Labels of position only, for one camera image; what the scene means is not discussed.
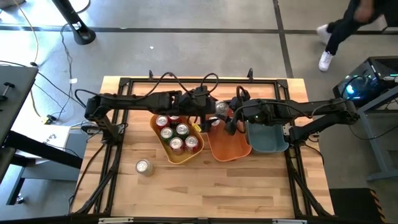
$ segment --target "white sneaker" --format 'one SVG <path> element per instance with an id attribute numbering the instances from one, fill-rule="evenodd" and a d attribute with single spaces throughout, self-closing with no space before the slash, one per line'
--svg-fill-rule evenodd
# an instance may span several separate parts
<path id="1" fill-rule="evenodd" d="M 319 61 L 319 70 L 325 72 L 329 69 L 330 62 L 333 58 L 333 55 L 329 52 L 323 52 L 321 56 L 321 60 Z"/>
<path id="2" fill-rule="evenodd" d="M 317 28 L 317 34 L 321 37 L 321 41 L 325 45 L 328 44 L 331 36 L 331 34 L 328 33 L 327 29 L 328 29 L 328 24 L 325 24 Z"/>

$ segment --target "silver can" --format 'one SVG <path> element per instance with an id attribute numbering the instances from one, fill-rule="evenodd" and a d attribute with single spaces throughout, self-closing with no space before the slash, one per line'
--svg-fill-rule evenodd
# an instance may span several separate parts
<path id="1" fill-rule="evenodd" d="M 181 123 L 181 124 L 177 125 L 175 130 L 178 134 L 178 137 L 180 137 L 181 139 L 185 139 L 189 135 L 189 127 L 186 124 Z"/>
<path id="2" fill-rule="evenodd" d="M 226 116 L 228 114 L 229 106 L 224 101 L 217 101 L 216 102 L 216 114 Z"/>
<path id="3" fill-rule="evenodd" d="M 166 116 L 158 116 L 156 118 L 156 126 L 162 130 L 163 128 L 166 128 L 169 126 L 169 119 Z"/>
<path id="4" fill-rule="evenodd" d="M 217 118 L 217 117 L 211 117 L 211 118 L 209 118 L 209 120 L 212 120 L 212 119 L 217 119 L 216 121 L 213 121 L 212 122 L 212 126 L 217 126 L 217 125 L 219 125 L 220 124 L 220 119 L 219 118 Z"/>
<path id="5" fill-rule="evenodd" d="M 175 137 L 170 141 L 170 147 L 172 148 L 173 153 L 178 156 L 184 153 L 183 141 L 178 137 Z"/>
<path id="6" fill-rule="evenodd" d="M 198 152 L 199 142 L 195 136 L 189 136 L 185 140 L 185 148 L 190 154 L 195 154 Z"/>
<path id="7" fill-rule="evenodd" d="M 169 143 L 170 140 L 174 137 L 173 129 L 166 127 L 160 131 L 160 136 L 162 137 L 163 142 Z"/>
<path id="8" fill-rule="evenodd" d="M 136 164 L 136 171 L 146 177 L 154 174 L 154 166 L 147 159 L 141 159 Z"/>

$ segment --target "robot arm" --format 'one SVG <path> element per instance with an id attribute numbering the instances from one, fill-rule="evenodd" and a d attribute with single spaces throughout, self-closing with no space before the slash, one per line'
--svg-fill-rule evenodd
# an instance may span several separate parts
<path id="1" fill-rule="evenodd" d="M 121 96 L 109 93 L 99 94 L 87 102 L 85 118 L 97 123 L 103 132 L 103 142 L 116 144 L 120 141 L 120 127 L 112 124 L 106 114 L 110 110 L 147 110 L 154 114 L 169 116 L 197 116 L 203 132 L 211 128 L 211 122 L 205 119 L 207 114 L 215 114 L 225 123 L 228 134 L 234 135 L 237 122 L 263 124 L 266 126 L 286 125 L 298 117 L 312 118 L 315 115 L 324 117 L 298 127 L 289 127 L 289 142 L 303 141 L 309 135 L 323 131 L 334 124 L 353 124 L 359 116 L 352 101 L 333 99 L 297 103 L 293 100 L 250 99 L 249 93 L 243 90 L 241 96 L 225 101 L 234 112 L 229 118 L 219 114 L 216 99 L 206 94 L 207 86 L 198 87 L 187 93 L 165 91 L 146 96 Z"/>
<path id="2" fill-rule="evenodd" d="M 120 141 L 120 126 L 112 124 L 107 117 L 110 110 L 146 110 L 153 114 L 169 116 L 199 116 L 205 123 L 206 114 L 215 114 L 215 100 L 210 97 L 207 86 L 188 93 L 165 91 L 146 96 L 121 96 L 109 93 L 98 94 L 88 99 L 85 118 L 95 122 L 103 132 L 103 143 Z"/>

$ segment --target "yellow warning label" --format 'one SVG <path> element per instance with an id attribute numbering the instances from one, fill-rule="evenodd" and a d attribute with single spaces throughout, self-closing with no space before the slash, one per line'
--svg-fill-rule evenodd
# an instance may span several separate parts
<path id="1" fill-rule="evenodd" d="M 195 128 L 195 130 L 197 131 L 197 132 L 201 132 L 201 128 L 199 127 L 199 125 L 197 125 L 197 124 L 192 124 L 192 127 L 193 128 Z"/>

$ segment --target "wooden table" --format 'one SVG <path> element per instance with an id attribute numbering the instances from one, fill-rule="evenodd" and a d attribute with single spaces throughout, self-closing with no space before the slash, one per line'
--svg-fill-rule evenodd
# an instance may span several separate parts
<path id="1" fill-rule="evenodd" d="M 120 77 L 104 77 L 102 93 L 116 93 Z M 288 79 L 290 97 L 298 102 L 308 101 L 302 79 Z M 188 89 L 198 84 L 186 84 Z M 252 98 L 274 98 L 270 85 L 242 85 Z M 146 94 L 152 83 L 135 83 L 133 93 Z M 156 91 L 179 89 L 174 83 L 161 83 Z M 219 84 L 212 95 L 219 100 L 231 99 L 235 84 Z M 114 193 L 112 216 L 129 217 L 218 217 L 218 218 L 293 218 L 286 162 L 283 153 L 249 155 L 231 162 L 216 161 L 205 138 L 205 148 L 185 165 L 172 165 L 149 126 L 152 116 L 147 111 L 130 111 L 129 126 L 124 138 L 118 180 Z M 310 120 L 299 118 L 296 124 Z M 101 136 L 87 144 L 81 173 L 88 160 L 101 146 Z M 318 149 L 318 144 L 307 143 Z M 92 194 L 101 173 L 104 150 L 94 160 L 84 177 L 73 206 L 79 209 Z M 155 165 L 155 174 L 137 174 L 136 162 L 148 159 Z M 302 147 L 302 160 L 308 188 L 333 213 L 322 159 L 313 150 Z M 301 190 L 300 208 L 304 212 Z M 106 197 L 103 197 L 104 208 Z"/>

